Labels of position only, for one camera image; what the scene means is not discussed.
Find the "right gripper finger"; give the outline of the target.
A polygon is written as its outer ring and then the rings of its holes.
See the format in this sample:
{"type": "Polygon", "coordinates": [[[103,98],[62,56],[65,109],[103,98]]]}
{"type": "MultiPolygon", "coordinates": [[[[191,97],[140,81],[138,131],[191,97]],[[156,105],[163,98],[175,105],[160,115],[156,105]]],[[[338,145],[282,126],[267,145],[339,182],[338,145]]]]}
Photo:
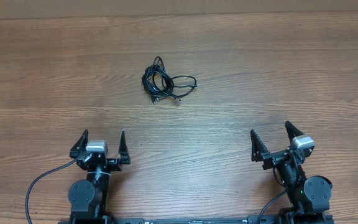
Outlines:
{"type": "Polygon", "coordinates": [[[252,144],[251,159],[253,162],[260,162],[264,160],[264,157],[270,154],[263,141],[259,138],[259,135],[254,129],[250,131],[250,139],[252,144]]]}
{"type": "Polygon", "coordinates": [[[285,122],[285,128],[287,130],[289,141],[292,141],[295,137],[304,135],[304,133],[296,128],[290,121],[285,122]]]}

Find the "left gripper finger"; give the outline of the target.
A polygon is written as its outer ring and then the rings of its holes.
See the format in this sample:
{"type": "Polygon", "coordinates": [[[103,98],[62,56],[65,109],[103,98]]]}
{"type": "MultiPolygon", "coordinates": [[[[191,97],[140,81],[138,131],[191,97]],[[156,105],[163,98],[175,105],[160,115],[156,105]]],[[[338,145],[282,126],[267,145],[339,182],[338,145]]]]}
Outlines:
{"type": "Polygon", "coordinates": [[[70,149],[69,156],[71,158],[77,158],[81,154],[81,152],[85,150],[86,145],[88,143],[88,135],[88,130],[84,130],[79,140],[77,140],[74,146],[70,149]]]}
{"type": "Polygon", "coordinates": [[[124,130],[122,130],[122,132],[121,132],[121,138],[120,138],[120,143],[119,143],[119,155],[120,155],[121,164],[130,164],[131,163],[131,157],[129,155],[129,151],[127,148],[124,130]]]}

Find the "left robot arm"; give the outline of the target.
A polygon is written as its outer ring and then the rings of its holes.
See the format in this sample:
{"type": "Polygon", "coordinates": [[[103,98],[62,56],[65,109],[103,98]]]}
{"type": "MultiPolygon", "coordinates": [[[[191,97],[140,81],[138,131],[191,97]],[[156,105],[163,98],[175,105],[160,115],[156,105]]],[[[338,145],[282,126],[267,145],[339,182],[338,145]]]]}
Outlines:
{"type": "Polygon", "coordinates": [[[86,178],[74,182],[68,191],[70,223],[117,222],[106,207],[111,173],[121,171],[123,165],[131,163],[124,131],[121,133],[118,153],[118,158],[109,158],[106,141],[89,140],[88,130],[70,149],[70,157],[86,171],[86,178]]]}

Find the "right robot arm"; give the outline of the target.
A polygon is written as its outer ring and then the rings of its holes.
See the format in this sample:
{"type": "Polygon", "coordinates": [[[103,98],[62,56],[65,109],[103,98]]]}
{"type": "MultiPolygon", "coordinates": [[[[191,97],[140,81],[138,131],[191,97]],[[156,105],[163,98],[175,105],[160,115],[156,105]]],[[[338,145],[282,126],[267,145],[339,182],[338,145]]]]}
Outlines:
{"type": "Polygon", "coordinates": [[[283,191],[261,209],[256,223],[334,223],[329,210],[333,184],[321,175],[307,177],[301,165],[312,154],[313,138],[300,131],[290,121],[285,122],[290,145],[278,152],[270,152],[255,130],[250,131],[251,159],[262,162],[262,168],[272,170],[283,191]],[[286,195],[291,206],[281,208],[277,215],[265,212],[280,197],[286,195]]]}

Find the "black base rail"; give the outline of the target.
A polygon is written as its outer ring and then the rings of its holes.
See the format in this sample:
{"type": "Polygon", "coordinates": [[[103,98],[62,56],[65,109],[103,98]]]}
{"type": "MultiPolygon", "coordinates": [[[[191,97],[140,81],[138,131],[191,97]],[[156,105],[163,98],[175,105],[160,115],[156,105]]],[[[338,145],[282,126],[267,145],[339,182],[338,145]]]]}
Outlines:
{"type": "Polygon", "coordinates": [[[62,221],[58,224],[69,223],[113,223],[113,224],[279,224],[285,223],[278,215],[262,215],[258,222],[258,215],[249,215],[247,218],[207,218],[207,219],[157,219],[144,220],[143,218],[112,218],[104,220],[62,221]]]}

